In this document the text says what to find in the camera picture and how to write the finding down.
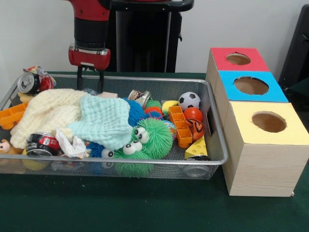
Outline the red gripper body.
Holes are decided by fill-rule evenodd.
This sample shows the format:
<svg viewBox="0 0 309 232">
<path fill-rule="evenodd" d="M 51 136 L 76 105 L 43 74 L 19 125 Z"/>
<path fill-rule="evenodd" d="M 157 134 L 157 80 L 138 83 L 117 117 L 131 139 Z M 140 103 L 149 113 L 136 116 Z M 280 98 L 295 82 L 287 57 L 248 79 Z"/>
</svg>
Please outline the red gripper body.
<svg viewBox="0 0 309 232">
<path fill-rule="evenodd" d="M 87 66 L 96 70 L 106 70 L 111 60 L 110 49 L 84 50 L 74 44 L 69 46 L 69 61 L 74 66 Z"/>
</svg>

